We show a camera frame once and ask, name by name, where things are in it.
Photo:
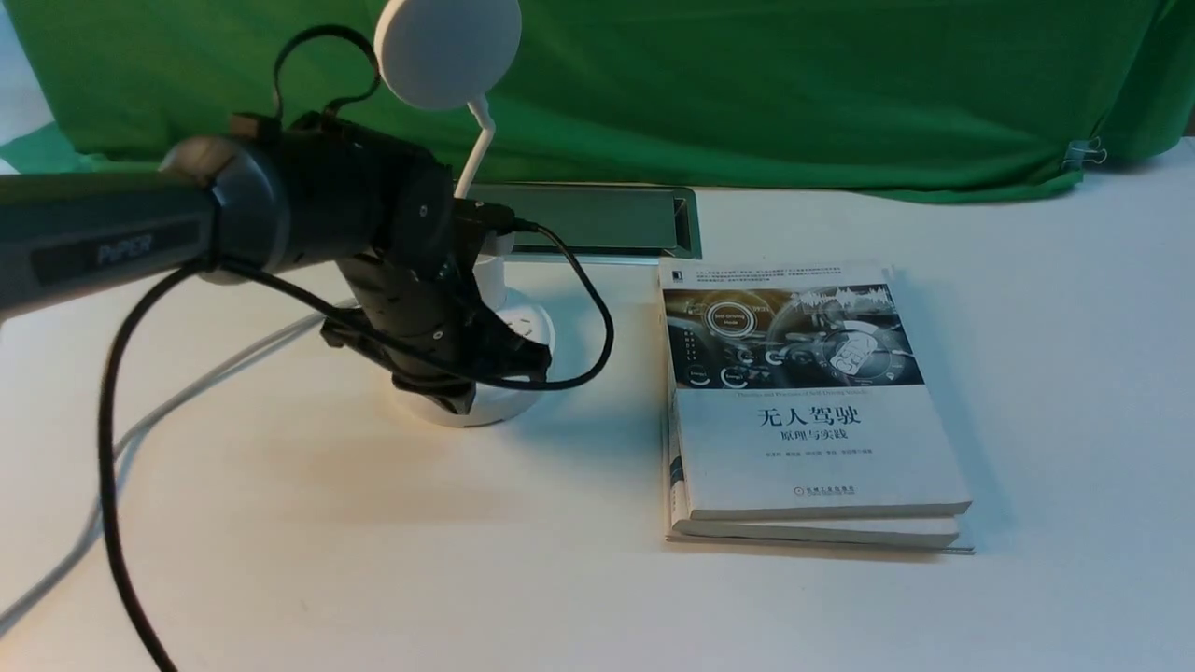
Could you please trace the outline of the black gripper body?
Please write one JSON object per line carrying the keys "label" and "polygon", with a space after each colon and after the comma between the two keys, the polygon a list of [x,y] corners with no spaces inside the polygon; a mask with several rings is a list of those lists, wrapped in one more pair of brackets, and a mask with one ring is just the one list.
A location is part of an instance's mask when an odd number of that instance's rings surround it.
{"label": "black gripper body", "polygon": [[474,361],[483,326],[500,323],[484,276],[495,259],[458,250],[422,271],[376,253],[337,259],[356,307],[325,319],[323,340],[391,373],[437,374],[429,365],[437,360],[482,374]]}

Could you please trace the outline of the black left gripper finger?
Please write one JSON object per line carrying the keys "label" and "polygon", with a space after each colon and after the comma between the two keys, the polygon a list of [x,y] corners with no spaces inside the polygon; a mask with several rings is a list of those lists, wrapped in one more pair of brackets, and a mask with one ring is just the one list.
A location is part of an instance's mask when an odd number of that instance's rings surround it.
{"label": "black left gripper finger", "polygon": [[474,381],[454,377],[411,377],[404,371],[391,373],[393,387],[405,393],[413,393],[421,399],[430,401],[433,408],[448,415],[467,415],[474,403]]}

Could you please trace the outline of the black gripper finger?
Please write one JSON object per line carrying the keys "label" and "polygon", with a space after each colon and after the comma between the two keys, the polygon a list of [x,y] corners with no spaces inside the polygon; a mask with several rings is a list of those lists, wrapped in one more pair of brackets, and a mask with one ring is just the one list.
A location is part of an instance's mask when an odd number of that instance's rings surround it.
{"label": "black gripper finger", "polygon": [[483,326],[474,369],[491,378],[546,381],[551,350],[532,336],[537,336],[534,322],[500,322]]}

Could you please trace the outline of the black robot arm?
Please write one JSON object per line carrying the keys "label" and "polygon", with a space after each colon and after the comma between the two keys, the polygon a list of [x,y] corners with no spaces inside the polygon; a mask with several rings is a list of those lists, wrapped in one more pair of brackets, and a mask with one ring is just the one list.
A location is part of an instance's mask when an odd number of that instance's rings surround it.
{"label": "black robot arm", "polygon": [[502,204],[453,195],[451,169],[388,133],[307,112],[282,129],[235,115],[157,172],[5,175],[4,318],[194,265],[214,285],[331,262],[356,299],[326,344],[388,371],[453,415],[474,384],[543,383],[550,349],[483,301],[474,264]]}

